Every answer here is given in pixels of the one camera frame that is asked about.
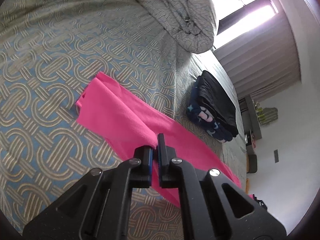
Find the pink pants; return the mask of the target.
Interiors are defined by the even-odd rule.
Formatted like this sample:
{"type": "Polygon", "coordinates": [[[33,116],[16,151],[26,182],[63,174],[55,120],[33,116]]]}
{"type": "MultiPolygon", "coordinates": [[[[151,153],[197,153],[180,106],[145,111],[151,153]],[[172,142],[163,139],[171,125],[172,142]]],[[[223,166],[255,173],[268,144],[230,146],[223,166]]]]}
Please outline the pink pants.
{"type": "Polygon", "coordinates": [[[241,186],[239,178],[195,134],[103,72],[95,76],[75,104],[80,109],[77,122],[103,137],[122,160],[132,158],[140,146],[156,148],[157,135],[162,133],[178,157],[201,170],[217,168],[241,186]]]}

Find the orange stool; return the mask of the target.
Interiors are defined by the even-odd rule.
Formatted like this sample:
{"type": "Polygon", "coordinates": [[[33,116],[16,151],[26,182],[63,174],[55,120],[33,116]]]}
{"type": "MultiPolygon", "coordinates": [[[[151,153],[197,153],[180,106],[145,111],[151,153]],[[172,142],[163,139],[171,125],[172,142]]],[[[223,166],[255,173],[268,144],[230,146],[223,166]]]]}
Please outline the orange stool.
{"type": "Polygon", "coordinates": [[[249,188],[250,188],[250,183],[249,183],[249,178],[246,179],[246,187],[245,187],[245,192],[249,194],[249,188]]]}

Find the grey desk shelf unit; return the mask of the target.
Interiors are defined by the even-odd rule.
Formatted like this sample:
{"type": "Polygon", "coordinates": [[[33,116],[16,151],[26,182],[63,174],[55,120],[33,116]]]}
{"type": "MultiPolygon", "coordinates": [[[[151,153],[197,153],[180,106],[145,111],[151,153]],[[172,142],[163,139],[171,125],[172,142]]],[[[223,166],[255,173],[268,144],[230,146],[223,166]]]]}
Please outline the grey desk shelf unit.
{"type": "Polygon", "coordinates": [[[255,154],[256,142],[262,139],[261,128],[255,109],[255,104],[250,95],[239,100],[244,132],[247,136],[246,150],[248,155],[255,154]]]}

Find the navy star fleece garment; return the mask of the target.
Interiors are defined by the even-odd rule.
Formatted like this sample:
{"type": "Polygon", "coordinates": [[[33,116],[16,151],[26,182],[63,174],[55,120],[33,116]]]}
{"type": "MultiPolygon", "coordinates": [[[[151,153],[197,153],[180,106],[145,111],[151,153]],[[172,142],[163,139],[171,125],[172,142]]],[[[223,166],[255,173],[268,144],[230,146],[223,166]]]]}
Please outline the navy star fleece garment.
{"type": "Polygon", "coordinates": [[[201,106],[197,102],[200,77],[198,77],[191,89],[189,106],[187,107],[186,114],[189,120],[197,126],[204,129],[211,137],[219,142],[229,142],[233,140],[231,132],[223,127],[219,121],[213,117],[213,112],[206,107],[201,106]]]}

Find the cloud shaped decor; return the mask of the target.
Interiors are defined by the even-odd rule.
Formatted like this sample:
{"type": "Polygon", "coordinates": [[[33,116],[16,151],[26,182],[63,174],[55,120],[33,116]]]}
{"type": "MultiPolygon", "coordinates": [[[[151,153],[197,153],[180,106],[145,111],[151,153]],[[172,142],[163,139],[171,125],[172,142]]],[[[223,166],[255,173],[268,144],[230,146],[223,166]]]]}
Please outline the cloud shaped decor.
{"type": "Polygon", "coordinates": [[[266,126],[278,120],[278,109],[276,107],[263,108],[258,115],[259,124],[266,126]]]}

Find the folded black garment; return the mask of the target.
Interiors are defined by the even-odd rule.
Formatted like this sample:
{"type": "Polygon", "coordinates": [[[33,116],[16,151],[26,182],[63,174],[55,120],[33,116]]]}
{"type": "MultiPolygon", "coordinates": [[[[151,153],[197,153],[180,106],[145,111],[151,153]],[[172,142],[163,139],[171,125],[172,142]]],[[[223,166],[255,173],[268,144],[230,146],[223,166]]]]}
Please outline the folded black garment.
{"type": "Polygon", "coordinates": [[[239,134],[235,105],[217,79],[207,70],[197,78],[196,101],[207,110],[207,115],[212,115],[212,121],[206,120],[207,126],[219,129],[226,141],[231,141],[239,134]]]}

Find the beige curtain right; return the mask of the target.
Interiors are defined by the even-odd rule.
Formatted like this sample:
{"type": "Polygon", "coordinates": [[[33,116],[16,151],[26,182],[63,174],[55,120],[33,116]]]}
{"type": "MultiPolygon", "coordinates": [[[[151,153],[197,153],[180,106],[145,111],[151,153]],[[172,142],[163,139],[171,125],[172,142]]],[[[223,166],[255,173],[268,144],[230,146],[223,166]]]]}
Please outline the beige curtain right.
{"type": "Polygon", "coordinates": [[[214,51],[227,72],[237,96],[263,101],[300,81],[295,38],[285,14],[214,51]]]}

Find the folded grey duvet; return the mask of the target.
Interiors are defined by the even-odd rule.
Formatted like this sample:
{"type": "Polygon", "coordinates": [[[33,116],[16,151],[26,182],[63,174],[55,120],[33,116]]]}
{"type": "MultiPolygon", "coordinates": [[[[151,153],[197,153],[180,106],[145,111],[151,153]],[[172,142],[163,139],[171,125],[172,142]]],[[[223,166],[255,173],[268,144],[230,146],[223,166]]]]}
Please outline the folded grey duvet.
{"type": "Polygon", "coordinates": [[[213,47],[219,20],[213,0],[137,0],[186,51],[213,47]]]}

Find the dark framed window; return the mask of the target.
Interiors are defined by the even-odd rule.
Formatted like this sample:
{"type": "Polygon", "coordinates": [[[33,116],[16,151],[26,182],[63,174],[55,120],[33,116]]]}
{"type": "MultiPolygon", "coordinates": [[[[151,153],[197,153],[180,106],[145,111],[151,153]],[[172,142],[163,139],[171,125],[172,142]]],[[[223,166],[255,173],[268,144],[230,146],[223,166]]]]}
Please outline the dark framed window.
{"type": "Polygon", "coordinates": [[[272,0],[214,0],[214,5],[219,20],[214,49],[260,26],[278,13],[272,0]]]}

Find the grey wall plate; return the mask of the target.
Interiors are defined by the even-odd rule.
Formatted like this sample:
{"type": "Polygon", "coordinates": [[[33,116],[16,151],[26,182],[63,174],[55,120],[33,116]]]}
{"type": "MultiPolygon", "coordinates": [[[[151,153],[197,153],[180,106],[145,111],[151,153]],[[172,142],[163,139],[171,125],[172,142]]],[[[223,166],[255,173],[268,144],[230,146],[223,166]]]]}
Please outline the grey wall plate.
{"type": "Polygon", "coordinates": [[[278,150],[274,150],[274,162],[278,163],[279,162],[279,154],[278,154],[278,150]]]}

